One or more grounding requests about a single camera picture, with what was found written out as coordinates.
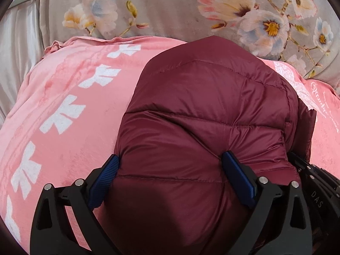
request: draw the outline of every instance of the pink blanket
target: pink blanket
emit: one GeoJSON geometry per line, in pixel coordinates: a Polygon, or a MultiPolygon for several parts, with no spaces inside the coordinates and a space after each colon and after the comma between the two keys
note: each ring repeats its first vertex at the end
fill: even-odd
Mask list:
{"type": "MultiPolygon", "coordinates": [[[[0,130],[0,215],[27,252],[43,186],[70,185],[102,166],[113,152],[144,66],[183,43],[160,37],[73,37],[46,49],[0,130]]],[[[305,81],[288,64],[264,62],[289,81],[309,109],[317,110],[311,161],[340,177],[340,99],[330,86],[305,81]]],[[[99,220],[104,210],[95,211],[99,220]]],[[[68,213],[79,243],[86,247],[68,213]]]]}

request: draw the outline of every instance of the floral headboard cover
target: floral headboard cover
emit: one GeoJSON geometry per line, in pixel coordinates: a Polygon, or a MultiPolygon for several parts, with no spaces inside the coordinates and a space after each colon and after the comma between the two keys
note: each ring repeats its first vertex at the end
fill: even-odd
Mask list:
{"type": "Polygon", "coordinates": [[[327,0],[38,0],[44,46],[91,35],[218,35],[340,94],[340,21],[327,0]]]}

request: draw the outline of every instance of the maroon puffer jacket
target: maroon puffer jacket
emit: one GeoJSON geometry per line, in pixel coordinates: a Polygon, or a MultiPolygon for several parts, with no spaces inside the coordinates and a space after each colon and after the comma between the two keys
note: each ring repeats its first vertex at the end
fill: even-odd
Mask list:
{"type": "Polygon", "coordinates": [[[122,119],[103,227],[124,255],[220,255],[248,210],[221,167],[232,150],[258,176],[299,180],[316,118],[289,83],[233,42],[208,37],[145,66],[122,119]]]}

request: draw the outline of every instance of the gray strap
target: gray strap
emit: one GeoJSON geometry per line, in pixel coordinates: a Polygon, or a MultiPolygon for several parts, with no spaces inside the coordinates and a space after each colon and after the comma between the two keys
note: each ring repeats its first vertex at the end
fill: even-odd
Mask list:
{"type": "Polygon", "coordinates": [[[11,4],[10,4],[10,7],[8,9],[11,9],[13,7],[16,7],[22,3],[26,3],[28,1],[31,1],[31,0],[14,0],[11,4]]]}

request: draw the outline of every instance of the silver screw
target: silver screw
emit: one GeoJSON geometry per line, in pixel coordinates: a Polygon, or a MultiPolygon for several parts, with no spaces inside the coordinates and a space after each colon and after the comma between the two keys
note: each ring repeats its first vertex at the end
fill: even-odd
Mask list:
{"type": "Polygon", "coordinates": [[[266,178],[265,176],[261,176],[258,179],[259,182],[261,182],[262,184],[267,184],[268,183],[268,178],[266,178]]]}
{"type": "Polygon", "coordinates": [[[77,179],[77,180],[74,182],[74,184],[75,184],[76,186],[82,186],[82,185],[84,184],[84,180],[83,180],[82,178],[77,179]]]}
{"type": "Polygon", "coordinates": [[[298,188],[299,187],[299,183],[297,181],[292,181],[292,186],[294,188],[298,188]]]}
{"type": "Polygon", "coordinates": [[[48,191],[49,189],[51,189],[52,188],[52,184],[50,184],[50,183],[48,183],[48,184],[46,184],[45,186],[44,186],[44,189],[46,190],[46,191],[48,191]]]}

